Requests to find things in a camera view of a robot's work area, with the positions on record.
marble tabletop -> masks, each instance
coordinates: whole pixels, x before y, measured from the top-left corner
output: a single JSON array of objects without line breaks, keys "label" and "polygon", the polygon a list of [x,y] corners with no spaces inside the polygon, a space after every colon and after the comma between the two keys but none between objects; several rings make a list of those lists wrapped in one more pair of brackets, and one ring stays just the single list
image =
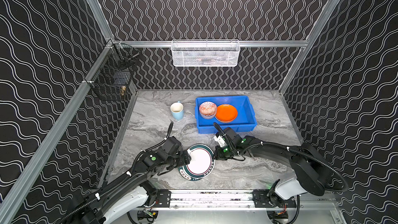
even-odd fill
[{"label": "marble tabletop", "polygon": [[[252,132],[239,132],[264,141],[286,145],[300,145],[290,119],[277,91],[139,91],[125,136],[110,171],[110,181],[126,172],[141,150],[166,136],[171,121],[175,136],[184,149],[194,144],[205,144],[213,151],[213,134],[199,134],[196,128],[195,99],[206,96],[246,95],[256,113],[257,126]],[[181,101],[184,117],[176,121],[170,105]],[[177,169],[151,179],[158,188],[166,189],[268,189],[272,183],[292,170],[285,165],[262,158],[215,161],[213,171],[198,181],[184,179]]]}]

white mesh basket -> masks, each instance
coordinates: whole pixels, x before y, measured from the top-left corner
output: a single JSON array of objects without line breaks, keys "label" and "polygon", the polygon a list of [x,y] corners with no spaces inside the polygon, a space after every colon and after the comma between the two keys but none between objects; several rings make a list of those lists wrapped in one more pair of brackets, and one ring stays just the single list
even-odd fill
[{"label": "white mesh basket", "polygon": [[176,67],[235,67],[239,52],[238,40],[172,40]]}]

patterned bowl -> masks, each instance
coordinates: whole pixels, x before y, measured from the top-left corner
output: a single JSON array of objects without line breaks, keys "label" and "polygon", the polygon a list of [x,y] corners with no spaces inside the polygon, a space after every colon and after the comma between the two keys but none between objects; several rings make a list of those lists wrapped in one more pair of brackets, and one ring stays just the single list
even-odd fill
[{"label": "patterned bowl", "polygon": [[203,118],[211,119],[216,116],[217,105],[211,101],[203,102],[199,106],[199,113]]}]

blue plastic bin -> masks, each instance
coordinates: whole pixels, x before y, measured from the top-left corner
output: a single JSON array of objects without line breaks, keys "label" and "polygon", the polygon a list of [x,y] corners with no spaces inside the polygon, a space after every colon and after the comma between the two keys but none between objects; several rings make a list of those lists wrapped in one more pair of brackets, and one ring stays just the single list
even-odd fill
[{"label": "blue plastic bin", "polygon": [[[238,116],[230,123],[222,123],[216,119],[205,119],[199,113],[199,106],[206,101],[214,102],[217,106],[230,104],[238,110]],[[223,96],[196,98],[195,117],[196,126],[200,134],[216,133],[213,122],[217,122],[223,129],[231,127],[235,132],[250,132],[257,126],[253,106],[247,96]]]}]

black and white wavy pattern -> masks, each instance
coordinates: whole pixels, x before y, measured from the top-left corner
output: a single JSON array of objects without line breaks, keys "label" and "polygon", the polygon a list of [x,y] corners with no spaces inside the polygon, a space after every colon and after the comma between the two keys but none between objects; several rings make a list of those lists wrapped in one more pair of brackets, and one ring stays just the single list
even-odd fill
[{"label": "black and white wavy pattern", "polygon": [[102,51],[86,0],[0,0],[0,202]]},{"label": "black and white wavy pattern", "polygon": [[398,223],[398,0],[341,0],[285,95],[306,142],[349,180],[351,224]]},{"label": "black and white wavy pattern", "polygon": [[327,0],[98,0],[118,40],[304,40]]},{"label": "black and white wavy pattern", "polygon": [[133,81],[139,89],[277,90],[298,52],[298,47],[242,48],[236,67],[175,67],[169,48],[145,48]]},{"label": "black and white wavy pattern", "polygon": [[12,223],[54,223],[72,197],[97,188],[128,104],[89,92]]}]

